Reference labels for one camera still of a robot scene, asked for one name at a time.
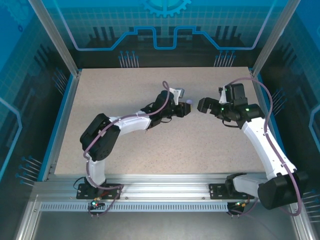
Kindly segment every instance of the blue edge trim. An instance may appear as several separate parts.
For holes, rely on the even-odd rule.
[[[262,84],[264,83],[260,73],[258,74],[257,78],[258,78],[260,83],[262,83]],[[263,98],[264,98],[266,107],[267,107],[267,109],[269,111],[270,110],[270,102],[269,102],[268,95],[267,95],[267,93],[266,93],[266,91],[264,89],[261,89],[261,90],[262,90],[262,94],[263,94]],[[283,151],[283,153],[286,154],[285,147],[284,147],[284,144],[283,144],[283,142],[281,140],[279,129],[278,129],[278,126],[277,126],[277,123],[276,123],[276,119],[275,119],[275,116],[274,116],[273,113],[271,114],[270,120],[271,120],[271,123],[272,123],[272,126],[273,126],[273,130],[274,130],[274,134],[275,134],[274,137],[275,137],[277,143],[279,144],[279,147]]]
[[[52,130],[52,134],[51,134],[51,137],[50,137],[50,140],[49,140],[49,143],[48,143],[48,147],[46,148],[46,151],[45,151],[45,155],[44,155],[43,162],[42,162],[42,165],[41,165],[40,173],[39,173],[38,178],[37,178],[38,182],[42,182],[42,179],[43,179],[43,177],[45,175],[46,167],[47,167],[48,161],[49,161],[49,156],[50,156],[50,153],[51,153],[53,145],[54,145],[54,141],[55,141],[55,138],[56,138],[56,135],[57,135],[58,126],[60,124],[62,113],[63,113],[63,111],[65,109],[67,97],[68,97],[68,94],[69,94],[69,91],[70,91],[70,87],[71,87],[71,83],[72,83],[73,80],[74,80],[74,76],[71,74],[70,77],[69,77],[68,84],[66,85],[66,88],[65,88],[65,91],[64,91],[64,95],[63,95],[63,98],[62,98],[62,102],[61,102],[61,105],[60,105],[60,108],[59,108],[58,115],[56,116],[56,120],[55,120],[55,123],[54,123],[54,126],[53,126],[53,130]]]
[[[260,73],[258,74],[257,78],[258,78],[259,82],[263,83],[263,80],[261,78]],[[41,169],[40,169],[40,173],[39,173],[39,176],[38,176],[38,179],[37,179],[40,182],[42,181],[42,179],[43,179],[43,177],[45,175],[46,167],[47,167],[47,164],[48,164],[48,161],[49,161],[49,156],[50,156],[53,144],[54,144],[54,140],[55,140],[56,135],[57,135],[57,130],[58,130],[58,126],[60,124],[62,112],[65,109],[65,105],[66,105],[66,101],[67,101],[67,97],[68,97],[68,94],[69,94],[69,91],[70,91],[70,86],[71,86],[72,81],[73,81],[73,76],[71,75],[70,78],[69,78],[68,84],[66,86],[66,89],[65,89],[65,92],[64,92],[64,95],[63,95],[63,98],[62,98],[61,106],[60,106],[58,115],[57,115],[56,120],[55,120],[55,124],[54,124],[53,130],[52,130],[50,141],[49,141],[48,147],[46,149],[46,152],[45,152],[45,155],[44,155],[44,158],[43,158],[43,163],[42,163],[42,166],[41,166]],[[263,94],[263,98],[264,98],[266,107],[269,110],[270,109],[269,99],[268,99],[268,96],[267,96],[266,92],[263,89],[262,89],[262,94]],[[273,130],[274,130],[274,134],[275,134],[275,139],[278,142],[278,144],[279,144],[280,148],[282,149],[282,151],[284,153],[286,153],[284,145],[283,145],[281,137],[280,137],[280,133],[279,133],[278,126],[277,126],[277,123],[276,123],[276,119],[275,119],[273,114],[271,114],[270,120],[272,122]]]

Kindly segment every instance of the perforated metal strip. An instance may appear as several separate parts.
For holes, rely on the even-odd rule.
[[[96,210],[103,212],[108,206]],[[87,212],[88,202],[42,202],[42,212]],[[226,202],[116,202],[110,212],[227,212]]]

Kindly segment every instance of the beige tabletop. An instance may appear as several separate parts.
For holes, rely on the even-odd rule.
[[[84,175],[79,139],[91,121],[100,113],[114,117],[137,112],[154,102],[164,89],[163,80],[171,88],[185,89],[182,100],[193,100],[191,113],[119,137],[106,159],[107,174],[264,172],[240,129],[225,127],[213,115],[197,110],[201,98],[219,99],[218,87],[249,76],[247,67],[83,69],[55,174]],[[258,103],[253,84],[243,84],[249,104]]]

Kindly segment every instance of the enclosure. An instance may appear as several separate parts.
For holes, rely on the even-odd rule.
[[[320,1],[0,5],[1,239],[319,239]],[[270,132],[308,174],[299,216],[258,203],[249,217],[231,218],[236,200],[211,199],[209,184],[230,174],[266,178],[242,131],[197,111],[200,99],[219,98],[219,87],[241,77],[269,89]],[[119,138],[105,173],[125,187],[106,216],[92,219],[74,184],[86,175],[82,133],[97,114],[154,102],[163,80],[185,89],[191,113]],[[248,102],[268,113],[261,86],[243,85]]]

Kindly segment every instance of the metal floor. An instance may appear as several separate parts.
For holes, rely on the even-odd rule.
[[[292,220],[260,204],[250,217],[225,212],[42,212],[33,240],[281,240],[297,239]]]

